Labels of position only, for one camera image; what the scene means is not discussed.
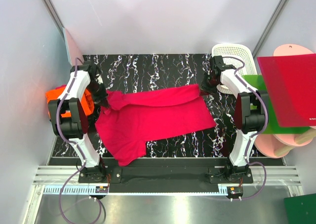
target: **red transparent board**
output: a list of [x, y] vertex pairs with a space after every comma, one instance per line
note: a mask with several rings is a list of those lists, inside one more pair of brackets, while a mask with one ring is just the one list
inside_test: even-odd
[[281, 127], [316, 126], [316, 54], [258, 57]]

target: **white laundry basket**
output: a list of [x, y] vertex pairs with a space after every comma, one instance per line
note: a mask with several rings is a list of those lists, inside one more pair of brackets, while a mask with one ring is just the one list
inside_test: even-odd
[[[246, 66], [238, 71], [239, 75], [257, 75], [255, 62], [249, 48], [238, 44], [218, 44], [212, 48], [212, 56], [233, 56], [245, 62]], [[241, 67], [242, 63], [236, 59], [224, 58], [224, 63], [234, 65], [236, 68]], [[218, 85], [217, 90], [225, 94], [233, 94], [226, 86]]]

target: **pink t-shirt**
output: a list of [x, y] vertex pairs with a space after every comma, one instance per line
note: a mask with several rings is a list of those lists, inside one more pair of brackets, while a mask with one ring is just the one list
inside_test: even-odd
[[198, 85], [123, 94], [108, 91], [110, 109], [95, 124], [108, 151], [126, 166], [146, 155], [146, 142], [214, 127]]

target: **metal frame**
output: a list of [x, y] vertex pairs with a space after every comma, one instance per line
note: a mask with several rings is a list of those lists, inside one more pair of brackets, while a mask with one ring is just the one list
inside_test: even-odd
[[252, 56], [253, 58], [257, 57], [259, 50], [261, 49], [263, 43], [265, 42], [265, 39], [267, 38], [267, 36], [269, 35], [272, 27], [274, 26], [275, 22], [277, 21], [277, 19], [279, 18], [279, 16], [281, 15], [283, 9], [285, 8], [286, 3], [288, 2], [288, 0], [280, 0], [273, 12], [273, 14], [271, 15], [265, 29], [262, 32], [262, 35], [260, 36], [257, 45], [255, 46], [253, 52], [252, 52]]
[[[244, 186], [257, 186], [261, 185], [264, 178], [264, 171], [260, 166], [251, 166], [254, 184], [244, 184]], [[37, 174], [33, 183], [33, 190], [29, 206], [27, 208], [23, 224], [33, 224], [36, 220], [36, 216], [39, 210], [40, 202], [44, 194], [45, 187], [50, 185], [61, 185], [66, 179], [76, 171], [74, 166], [39, 166]], [[267, 166], [267, 182], [268, 186], [287, 186], [291, 197], [303, 195], [303, 189], [294, 166]], [[79, 175], [74, 176], [69, 186], [73, 185], [86, 185], [84, 183], [78, 183]], [[107, 183], [100, 184], [89, 184], [93, 185], [104, 185]], [[232, 186], [231, 183], [219, 185], [220, 190], [225, 190], [226, 186]], [[142, 196], [223, 196], [223, 191], [219, 194], [212, 193], [109, 193], [108, 195], [142, 195]]]
[[64, 32], [63, 32], [63, 23], [61, 22], [58, 14], [57, 14], [57, 11], [53, 5], [53, 3], [51, 2], [51, 0], [42, 0], [48, 13], [50, 14], [52, 20], [54, 21], [58, 31], [60, 32], [61, 34], [61, 37], [63, 37], [63, 39], [65, 39], [64, 37]]

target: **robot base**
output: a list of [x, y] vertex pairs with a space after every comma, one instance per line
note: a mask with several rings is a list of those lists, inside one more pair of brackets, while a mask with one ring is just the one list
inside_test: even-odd
[[253, 183], [252, 173], [250, 169], [247, 169], [245, 174], [237, 176], [235, 179], [229, 178], [224, 173], [224, 168], [210, 168], [209, 172], [209, 181], [213, 184], [219, 183], [233, 183], [240, 184], [240, 178], [242, 178], [242, 183]]
[[105, 168], [103, 162], [98, 166], [84, 168], [79, 175], [79, 183], [105, 183], [108, 182], [107, 174], [110, 175], [110, 183], [120, 183], [122, 169], [119, 167]]

